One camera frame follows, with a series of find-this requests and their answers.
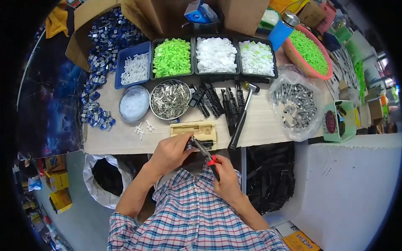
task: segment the water bottle lid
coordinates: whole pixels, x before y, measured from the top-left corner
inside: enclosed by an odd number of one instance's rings
[[[288,25],[292,26],[293,28],[296,27],[300,23],[300,19],[291,11],[285,10],[281,18],[284,22],[286,22]]]

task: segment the yellow cloth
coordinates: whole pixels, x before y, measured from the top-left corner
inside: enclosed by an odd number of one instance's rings
[[[46,18],[46,38],[51,38],[62,31],[68,37],[66,6],[67,1],[61,0]]]

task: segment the red label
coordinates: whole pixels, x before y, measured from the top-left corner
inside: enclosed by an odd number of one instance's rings
[[[325,114],[325,125],[329,133],[336,131],[336,118],[332,111],[327,111]]]

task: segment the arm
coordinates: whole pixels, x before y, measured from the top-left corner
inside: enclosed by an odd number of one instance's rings
[[[236,210],[240,219],[251,229],[269,229],[268,223],[252,206],[247,195],[242,193],[230,160],[220,155],[216,155],[216,158],[222,164],[216,164],[221,180],[218,182],[215,178],[215,192]]]
[[[137,174],[136,178],[124,191],[119,203],[116,206],[116,212],[135,218],[144,205],[145,198],[149,189],[160,179],[152,171],[150,161],[147,162]]]
[[[234,202],[232,207],[236,210],[240,219],[252,230],[269,229],[268,223],[252,206],[247,195],[242,194],[242,196]]]
[[[124,191],[116,212],[134,218],[140,212],[149,189],[165,174],[182,165],[194,151],[184,151],[187,141],[194,133],[180,134],[158,143],[151,159],[142,167],[136,178]]]

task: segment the blue tray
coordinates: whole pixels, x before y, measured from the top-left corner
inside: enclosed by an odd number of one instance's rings
[[[121,75],[124,73],[124,66],[125,66],[125,61],[127,57],[133,58],[134,55],[138,54],[144,54],[148,52],[148,76],[146,80],[122,85],[121,84]],[[128,47],[126,49],[123,49],[119,51],[119,54],[117,55],[117,69],[116,69],[116,76],[115,76],[115,89],[121,89],[125,87],[130,87],[138,84],[142,84],[144,82],[147,82],[150,79],[150,72],[151,69],[149,67],[150,65],[150,60],[151,60],[151,42],[144,42],[139,45],[134,45],[131,47]]]

